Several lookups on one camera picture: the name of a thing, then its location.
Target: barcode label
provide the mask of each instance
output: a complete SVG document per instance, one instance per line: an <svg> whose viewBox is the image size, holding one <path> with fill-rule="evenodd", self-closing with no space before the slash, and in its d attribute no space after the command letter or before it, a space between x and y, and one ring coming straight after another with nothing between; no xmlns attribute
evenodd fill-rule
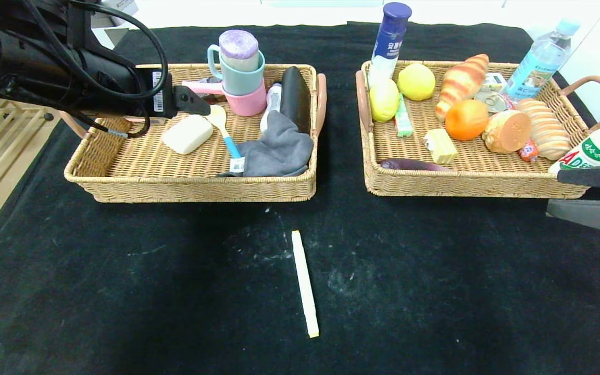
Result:
<svg viewBox="0 0 600 375"><path fill-rule="evenodd" d="M160 71L152 72L152 87L156 86L161 79ZM164 112L164 91L161 90L154 95L154 112Z"/></svg>
<svg viewBox="0 0 600 375"><path fill-rule="evenodd" d="M245 158L231 159L231 173L243 173L245 171Z"/></svg>

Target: yellow fruit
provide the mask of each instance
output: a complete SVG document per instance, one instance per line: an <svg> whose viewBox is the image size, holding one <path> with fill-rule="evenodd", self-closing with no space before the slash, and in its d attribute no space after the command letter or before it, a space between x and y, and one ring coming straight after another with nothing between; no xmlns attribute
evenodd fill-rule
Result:
<svg viewBox="0 0 600 375"><path fill-rule="evenodd" d="M377 81L369 89L369 105L372 109L374 121L388 121L397 112L399 105L399 92L392 79Z"/></svg>
<svg viewBox="0 0 600 375"><path fill-rule="evenodd" d="M418 62L405 67L397 76L399 91L411 100L431 98L435 84L432 71Z"/></svg>

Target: purple lid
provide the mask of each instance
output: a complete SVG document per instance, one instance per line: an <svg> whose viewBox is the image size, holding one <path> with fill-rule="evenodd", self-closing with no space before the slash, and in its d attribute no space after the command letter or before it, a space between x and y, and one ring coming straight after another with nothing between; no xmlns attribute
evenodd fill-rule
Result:
<svg viewBox="0 0 600 375"><path fill-rule="evenodd" d="M411 17L411 8L409 8L409 5L403 3L388 3L383 5L381 29L390 33L405 31L409 17Z"/></svg>
<svg viewBox="0 0 600 375"><path fill-rule="evenodd" d="M258 54L258 41L248 31L227 30L219 36L219 48L226 57L244 60Z"/></svg>

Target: croissant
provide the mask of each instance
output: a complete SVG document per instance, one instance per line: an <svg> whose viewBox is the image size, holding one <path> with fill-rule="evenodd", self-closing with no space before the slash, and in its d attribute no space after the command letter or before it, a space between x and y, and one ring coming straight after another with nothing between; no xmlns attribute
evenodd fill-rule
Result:
<svg viewBox="0 0 600 375"><path fill-rule="evenodd" d="M443 76L439 102L434 110L439 121L445 119L446 113L453 105L476 95L485 81L485 72L488 71L489 62L488 55L476 55L446 71Z"/></svg>

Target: light blue mug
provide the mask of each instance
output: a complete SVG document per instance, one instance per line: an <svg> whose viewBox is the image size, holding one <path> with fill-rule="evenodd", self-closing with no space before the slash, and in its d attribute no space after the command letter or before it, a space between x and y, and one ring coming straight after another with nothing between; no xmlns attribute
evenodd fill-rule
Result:
<svg viewBox="0 0 600 375"><path fill-rule="evenodd" d="M221 71L215 67L215 55L214 52L219 53L219 60L221 62ZM221 79L223 82L223 89L231 95L247 95L253 93L260 87L260 83L263 82L263 72L265 67L265 57L263 53L259 53L259 68L255 71L239 71L228 66L226 62L221 58L221 50L218 45L211 45L207 48L207 64L210 68L212 76Z"/></svg>

